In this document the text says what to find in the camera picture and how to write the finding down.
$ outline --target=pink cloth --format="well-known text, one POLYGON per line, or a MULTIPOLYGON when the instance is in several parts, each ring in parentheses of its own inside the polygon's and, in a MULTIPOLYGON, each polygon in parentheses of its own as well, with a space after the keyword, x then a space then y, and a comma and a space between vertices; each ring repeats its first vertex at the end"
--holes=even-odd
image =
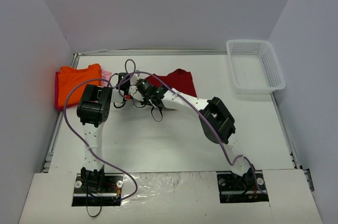
MULTIPOLYGON (((101 68, 101 77, 102 77, 103 79, 109 80, 110 77, 111 77, 111 72, 106 71, 106 70, 103 70, 103 69, 101 68)), ((105 81, 102 81, 102 86, 103 86, 103 87, 107 87, 107 86, 108 86, 108 83, 105 82, 105 81)))

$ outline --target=black cable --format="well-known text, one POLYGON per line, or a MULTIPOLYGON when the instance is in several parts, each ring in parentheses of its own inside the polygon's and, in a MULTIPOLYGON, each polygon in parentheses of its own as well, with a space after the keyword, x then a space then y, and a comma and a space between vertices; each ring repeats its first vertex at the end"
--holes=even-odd
POLYGON ((100 211, 96 214, 96 215, 90 215, 89 211, 88 211, 88 195, 91 195, 93 198, 96 198, 93 194, 91 194, 90 192, 88 192, 88 174, 86 176, 86 209, 87 209, 87 214, 92 217, 92 218, 96 218, 99 216, 99 214, 102 211, 102 206, 100 206, 100 211))
POLYGON ((121 109, 121 108, 123 108, 123 107, 125 106, 126 102, 127 102, 127 101, 124 100, 121 106, 116 106, 115 103, 113 103, 113 106, 114 106, 115 108, 117 108, 117 109, 121 109))
POLYGON ((160 120, 156 120, 155 117, 154 117, 154 114, 153 114, 153 111, 154 111, 155 107, 152 107, 152 110, 151 110, 151 113, 152 113, 152 117, 153 119, 156 121, 156 122, 161 122, 163 120, 163 114, 162 114, 162 107, 158 107, 158 110, 159 110, 159 113, 161 115, 161 119, 160 120))
POLYGON ((109 82, 111 81, 112 77, 115 76, 115 75, 118 75, 118 73, 113 73, 109 78, 109 82))
POLYGON ((248 183, 248 186, 246 186, 246 189, 242 193, 242 195, 246 194, 255 185, 255 183, 253 183, 254 181, 255 181, 254 176, 252 176, 250 182, 248 183))
POLYGON ((88 195, 92 196, 93 198, 96 198, 96 196, 95 196, 94 194, 90 193, 90 192, 88 192, 88 195))
POLYGON ((136 108, 139 108, 139 109, 142 109, 142 108, 146 107, 146 106, 147 106, 146 104, 143 105, 143 106, 137 106, 137 105, 135 104, 135 102, 134 102, 134 94, 135 94, 135 93, 136 93, 136 92, 134 92, 133 95, 132 95, 132 101, 133 101, 134 106, 135 106, 136 108))

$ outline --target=robotic arm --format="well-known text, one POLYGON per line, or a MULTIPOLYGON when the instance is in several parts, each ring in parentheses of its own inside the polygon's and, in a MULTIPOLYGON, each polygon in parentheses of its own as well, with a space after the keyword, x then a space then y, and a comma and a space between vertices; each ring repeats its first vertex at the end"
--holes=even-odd
MULTIPOLYGON (((126 73, 119 74, 120 83, 126 73)), ((86 85, 82 98, 77 108, 77 116, 83 125, 84 137, 90 144, 91 149, 99 156, 102 156, 102 129, 104 122, 109 115, 110 103, 124 103, 127 99, 135 99, 140 101, 143 105, 150 105, 153 108, 175 109, 191 115, 197 115, 186 102, 179 96, 173 94, 164 86, 159 88, 152 86, 146 79, 139 79, 134 74, 130 80, 120 85, 119 91, 109 87, 98 87, 93 85, 86 85)), ((233 160, 241 153, 237 140, 230 138, 235 133, 234 118, 224 105, 224 103, 217 97, 211 100, 195 98, 192 96, 179 93, 186 100, 188 100, 211 124, 213 129, 220 137, 228 156, 233 160)), ((203 119, 200 122, 205 136, 213 143, 218 144, 213 132, 203 119)), ((248 172, 250 166, 241 157, 235 165, 231 167, 231 171, 243 176, 248 172)), ((90 152, 85 149, 84 164, 81 169, 81 178, 86 179, 91 187, 99 190, 104 182, 104 164, 97 160, 90 152)))

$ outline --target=wire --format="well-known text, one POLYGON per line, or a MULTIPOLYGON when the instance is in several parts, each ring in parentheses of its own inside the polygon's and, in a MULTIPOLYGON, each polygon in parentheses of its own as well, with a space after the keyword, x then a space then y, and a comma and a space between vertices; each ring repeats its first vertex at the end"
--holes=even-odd
POLYGON ((111 79, 112 79, 112 77, 115 76, 115 75, 118 75, 118 73, 113 73, 113 74, 110 76, 110 78, 109 78, 109 84, 110 84, 110 85, 111 85, 111 79))
POLYGON ((253 197, 256 199, 257 198, 257 186, 255 185, 253 189, 253 197))
POLYGON ((160 113, 160 115, 161 115, 161 119, 160 119, 160 120, 156 120, 156 119, 155 119, 154 114, 153 114, 154 109, 155 109, 155 107, 153 107, 152 110, 151 110, 152 117, 153 117, 153 119, 154 119, 156 122, 159 123, 159 122, 161 122, 161 121, 163 120, 162 107, 159 107, 159 108, 158 108, 158 111, 159 111, 159 113, 160 113))
MULTIPOLYGON (((196 107, 191 104, 187 99, 185 99, 183 96, 181 96, 180 94, 178 94, 177 92, 175 92, 174 90, 172 90, 166 83, 164 83, 163 80, 161 80, 159 77, 157 77, 156 75, 153 75, 152 73, 149 73, 149 72, 143 72, 143 71, 137 71, 137 73, 142 73, 142 74, 146 74, 146 75, 149 75, 149 76, 152 76, 153 78, 155 78, 156 80, 158 80, 164 87, 166 87, 168 89, 168 91, 170 91, 171 93, 173 93, 174 95, 180 97, 188 106, 190 106, 197 114, 198 116, 206 123, 206 125, 209 127, 209 129, 211 130, 211 132, 214 134, 216 140, 218 141, 219 145, 221 146, 221 149, 223 151, 223 154, 225 156, 225 158, 227 159, 227 162, 229 163, 230 166, 234 166, 236 161, 239 159, 239 158, 244 158, 248 163, 249 163, 249 166, 251 167, 252 169, 252 172, 253 172, 253 176, 255 178, 255 183, 257 183, 257 177, 256 177, 256 174, 255 174, 255 168, 253 166, 253 164, 249 161, 249 159, 247 157, 245 157, 244 155, 242 154, 239 154, 237 155, 233 161, 230 161, 229 159, 229 156, 227 154, 227 151, 226 149, 224 148, 223 146, 223 143, 222 143, 222 140, 221 138, 219 137, 218 133, 215 131, 215 129, 212 127, 212 125, 209 123, 209 121, 200 113, 200 111, 198 109, 196 109, 196 107)), ((125 78, 123 80, 120 81, 120 83, 116 86, 116 88, 118 88, 119 92, 120 92, 120 86, 123 84, 123 83, 126 83, 130 77, 132 75, 136 74, 135 72, 131 72, 129 74, 127 74, 125 76, 125 78)), ((258 190, 263 193, 263 194, 266 194, 266 192, 262 191, 260 189, 259 186, 257 186, 258 190)))
POLYGON ((117 109, 121 109, 121 108, 123 108, 123 107, 125 106, 126 102, 127 102, 127 101, 124 100, 121 106, 116 106, 115 103, 113 103, 112 105, 113 105, 115 108, 117 108, 117 109))
POLYGON ((69 121, 68 121, 68 117, 67 117, 67 103, 68 103, 68 101, 69 101, 69 98, 71 97, 71 95, 74 93, 74 91, 75 90, 77 90, 79 87, 81 87, 82 85, 84 85, 84 84, 86 84, 86 83, 89 83, 89 82, 92 82, 92 81, 98 81, 98 80, 101 80, 101 81, 105 81, 105 82, 108 82, 109 83, 109 85, 111 86, 111 87, 113 87, 112 85, 111 85, 111 83, 108 81, 108 80, 106 80, 106 79, 91 79, 91 80, 86 80, 86 81, 84 81, 84 82, 82 82, 82 83, 80 83, 80 84, 78 84, 76 87, 74 87, 71 91, 70 91, 70 93, 68 94, 68 96, 67 96, 67 98, 66 98, 66 100, 65 100, 65 103, 64 103, 64 107, 63 107, 63 116, 64 116, 64 121, 65 121, 65 123, 68 125, 68 127, 69 127, 69 129, 86 145, 86 147, 88 147, 88 150, 89 150, 89 152, 96 158, 96 159, 98 159, 99 161, 101 161, 101 162, 103 162, 103 163, 105 163, 105 164, 107 164, 108 166, 110 166, 110 167, 112 167, 113 169, 117 169, 118 171, 120 171, 120 172, 122 172, 122 173, 124 173, 124 174, 126 174, 128 177, 130 177, 130 179, 133 181, 133 183, 135 184, 135 190, 131 193, 131 194, 129 194, 129 195, 126 195, 126 196, 124 196, 123 198, 121 198, 121 199, 119 199, 119 201, 122 201, 122 200, 124 200, 124 199, 128 199, 128 198, 130 198, 130 197, 132 197, 136 192, 137 192, 137 189, 138 189, 138 186, 137 186, 137 182, 136 182, 136 180, 133 178, 133 176, 131 175, 131 174, 129 174, 127 171, 125 171, 125 170, 123 170, 123 169, 121 169, 121 168, 119 168, 119 167, 117 167, 117 166, 115 166, 115 165, 113 165, 113 164, 111 164, 111 163, 109 163, 109 162, 107 162, 107 161, 105 161, 104 159, 102 159, 101 157, 99 157, 96 153, 94 153, 94 151, 90 148, 90 145, 89 145, 89 143, 71 126, 71 124, 69 123, 69 121))
POLYGON ((254 176, 252 176, 252 178, 250 179, 250 182, 249 182, 248 186, 246 186, 246 189, 245 189, 245 191, 243 191, 242 195, 246 194, 252 188, 252 186, 255 185, 254 183, 252 183, 254 181, 255 181, 254 176))
POLYGON ((134 106, 135 106, 136 108, 142 109, 142 108, 146 107, 147 105, 145 104, 145 105, 143 105, 143 106, 137 106, 137 105, 135 104, 135 102, 134 102, 134 94, 135 94, 136 92, 137 92, 137 91, 135 91, 135 92, 133 93, 133 95, 132 95, 132 101, 133 101, 133 104, 134 104, 134 106))
POLYGON ((133 72, 135 72, 135 71, 136 71, 136 63, 135 63, 135 61, 132 60, 132 59, 127 59, 126 62, 125 62, 125 70, 126 70, 126 73, 129 73, 128 70, 127 70, 127 63, 128 63, 128 61, 131 61, 131 62, 134 64, 133 72))
POLYGON ((107 185, 110 188, 113 188, 114 191, 116 192, 116 198, 119 198, 121 196, 121 189, 119 189, 116 185, 112 185, 111 183, 107 183, 107 185))
MULTIPOLYGON (((85 186, 82 187, 82 190, 86 192, 87 190, 85 189, 85 186)), ((96 198, 96 196, 90 192, 88 192, 88 195, 92 196, 93 198, 96 198)))
POLYGON ((86 176, 86 209, 87 209, 87 214, 92 217, 92 218, 96 218, 99 216, 99 214, 102 211, 102 206, 100 206, 100 210, 96 215, 91 215, 88 211, 88 194, 90 194, 93 198, 96 198, 93 194, 91 194, 90 192, 88 192, 88 175, 86 176))

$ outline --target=folded clothing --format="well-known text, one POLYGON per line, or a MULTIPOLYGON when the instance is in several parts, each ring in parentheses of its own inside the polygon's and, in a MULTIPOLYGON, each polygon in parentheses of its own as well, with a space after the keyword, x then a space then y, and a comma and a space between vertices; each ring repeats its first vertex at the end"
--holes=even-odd
MULTIPOLYGON (((61 67, 60 72, 57 72, 55 75, 55 107, 57 110, 62 110, 65 100, 70 93, 70 91, 76 87, 78 84, 90 80, 90 79, 100 79, 102 77, 101 66, 99 64, 92 64, 86 69, 77 70, 72 67, 61 67)), ((99 86, 101 82, 92 81, 88 84, 99 86)), ((82 93, 86 87, 86 84, 83 84, 74 93, 68 100, 68 106, 75 106, 79 103, 82 93)))
MULTIPOLYGON (((102 73, 102 77, 101 78, 103 78, 103 79, 105 79, 105 80, 109 80, 110 79, 110 77, 111 77, 111 72, 109 72, 109 71, 106 71, 106 70, 104 70, 104 69, 101 69, 101 73, 102 73)), ((107 87, 108 86, 108 82, 106 82, 106 81, 102 81, 101 82, 101 85, 103 86, 103 87, 107 87)))
MULTIPOLYGON (((169 87, 175 88, 177 91, 189 96, 197 97, 190 72, 183 69, 177 69, 172 73, 169 73, 167 76, 156 76, 163 80, 169 87)), ((147 81, 153 86, 161 86, 161 83, 152 76, 147 77, 147 81)))

